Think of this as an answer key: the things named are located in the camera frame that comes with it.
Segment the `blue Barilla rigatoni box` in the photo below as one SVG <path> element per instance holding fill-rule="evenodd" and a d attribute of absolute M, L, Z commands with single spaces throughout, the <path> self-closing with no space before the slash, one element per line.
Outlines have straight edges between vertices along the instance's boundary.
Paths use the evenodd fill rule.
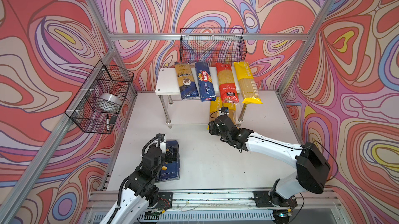
<path fill-rule="evenodd" d="M 179 143 L 176 140 L 169 140 L 166 142 L 166 152 L 169 149 L 178 149 Z M 165 163 L 167 169 L 161 170 L 159 176 L 156 178 L 156 182 L 171 181 L 180 178 L 180 160 L 177 163 Z"/>

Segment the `yellow Pastatime bag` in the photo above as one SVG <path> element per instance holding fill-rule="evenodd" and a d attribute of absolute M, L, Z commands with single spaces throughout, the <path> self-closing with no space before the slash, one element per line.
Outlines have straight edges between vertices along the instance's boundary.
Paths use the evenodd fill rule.
<path fill-rule="evenodd" d="M 222 106 L 228 108 L 228 117 L 232 120 L 233 124 L 236 125 L 236 104 L 224 102 Z"/>
<path fill-rule="evenodd" d="M 223 103 L 220 97 L 216 97 L 215 101 L 211 101 L 208 123 L 214 121 L 221 114 L 220 110 L 222 107 Z"/>
<path fill-rule="evenodd" d="M 243 96 L 243 103 L 263 104 L 248 62 L 235 62 L 233 65 Z"/>

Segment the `blue Barilla spaghetti box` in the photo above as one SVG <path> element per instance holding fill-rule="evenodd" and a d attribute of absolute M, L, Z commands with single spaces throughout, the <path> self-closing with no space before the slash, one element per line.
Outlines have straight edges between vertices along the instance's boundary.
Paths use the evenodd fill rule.
<path fill-rule="evenodd" d="M 201 101 L 215 101 L 216 93 L 213 86 L 209 66 L 205 62 L 195 63 L 198 81 L 198 92 Z"/>

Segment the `red spaghetti bag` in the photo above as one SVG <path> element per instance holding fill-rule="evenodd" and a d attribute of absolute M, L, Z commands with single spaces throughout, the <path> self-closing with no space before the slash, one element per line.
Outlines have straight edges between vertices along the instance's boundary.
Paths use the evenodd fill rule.
<path fill-rule="evenodd" d="M 229 64 L 216 63 L 220 97 L 223 103 L 238 103 L 232 68 Z"/>

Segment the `blue Ankara spaghetti bag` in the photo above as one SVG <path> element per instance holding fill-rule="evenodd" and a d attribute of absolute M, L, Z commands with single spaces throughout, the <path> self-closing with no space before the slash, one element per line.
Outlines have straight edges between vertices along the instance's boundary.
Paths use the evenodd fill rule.
<path fill-rule="evenodd" d="M 175 70 L 182 100 L 199 99 L 199 93 L 189 64 L 175 63 Z"/>

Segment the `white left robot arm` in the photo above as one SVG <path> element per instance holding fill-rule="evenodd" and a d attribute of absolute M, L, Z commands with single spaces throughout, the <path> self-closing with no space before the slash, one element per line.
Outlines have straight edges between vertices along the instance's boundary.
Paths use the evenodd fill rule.
<path fill-rule="evenodd" d="M 158 220 L 172 208 L 173 193 L 160 192 L 156 183 L 180 177 L 179 143 L 157 134 L 141 150 L 141 162 L 123 179 L 117 200 L 102 224 L 133 224 Z"/>

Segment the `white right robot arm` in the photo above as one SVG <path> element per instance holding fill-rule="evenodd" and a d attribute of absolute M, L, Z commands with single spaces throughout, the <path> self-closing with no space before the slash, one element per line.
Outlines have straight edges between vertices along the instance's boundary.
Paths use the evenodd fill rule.
<path fill-rule="evenodd" d="M 257 152 L 278 159 L 296 171 L 283 179 L 277 179 L 269 191 L 269 197 L 286 200 L 308 191 L 324 192 L 331 166 L 318 147 L 310 142 L 304 145 L 290 144 L 263 136 L 251 129 L 238 128 L 227 115 L 220 115 L 208 123 L 209 133 L 240 152 Z"/>

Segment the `white two-tier shelf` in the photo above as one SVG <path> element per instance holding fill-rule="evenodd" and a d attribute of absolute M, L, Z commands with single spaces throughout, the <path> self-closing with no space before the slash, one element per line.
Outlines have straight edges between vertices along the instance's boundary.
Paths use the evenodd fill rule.
<path fill-rule="evenodd" d="M 210 68 L 211 77 L 214 80 L 214 90 L 219 96 L 219 84 L 217 69 Z M 232 73 L 239 96 L 243 96 L 236 76 L 235 68 Z M 166 125 L 172 128 L 175 125 L 193 124 L 208 125 L 210 116 L 210 102 L 196 100 L 181 100 L 180 89 L 175 68 L 162 68 L 156 83 L 155 94 L 159 97 L 164 111 Z M 244 122 L 244 114 L 247 104 L 239 103 L 236 107 L 236 124 L 240 127 Z"/>

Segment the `silver tape roll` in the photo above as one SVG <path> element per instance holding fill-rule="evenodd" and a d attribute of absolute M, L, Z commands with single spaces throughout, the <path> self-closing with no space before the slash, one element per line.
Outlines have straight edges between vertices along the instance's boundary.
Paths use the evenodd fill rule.
<path fill-rule="evenodd" d="M 109 101 L 111 103 L 115 103 L 117 105 L 121 105 L 122 104 L 122 101 L 121 101 L 121 99 L 118 96 L 115 96 L 115 95 L 110 94 L 110 93 L 103 93 L 103 94 L 100 95 L 100 98 L 104 99 L 106 101 Z"/>

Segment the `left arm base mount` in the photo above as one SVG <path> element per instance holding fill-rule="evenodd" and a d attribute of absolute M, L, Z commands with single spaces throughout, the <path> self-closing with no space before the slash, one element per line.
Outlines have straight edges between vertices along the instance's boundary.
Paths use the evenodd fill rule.
<path fill-rule="evenodd" d="M 158 194 L 156 202 L 149 205 L 149 209 L 155 212 L 161 212 L 163 210 L 168 210 L 172 207 L 173 192 L 171 191 L 161 191 Z"/>

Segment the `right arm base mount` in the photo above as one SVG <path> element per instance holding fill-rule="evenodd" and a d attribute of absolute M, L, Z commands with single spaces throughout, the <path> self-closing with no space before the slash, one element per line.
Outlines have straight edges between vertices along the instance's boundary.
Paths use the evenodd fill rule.
<path fill-rule="evenodd" d="M 256 207 L 274 207 L 276 209 L 294 209 L 298 206 L 297 200 L 294 196 L 289 199 L 284 199 L 277 193 L 269 193 L 265 190 L 257 190 L 253 192 L 251 198 L 255 201 Z"/>

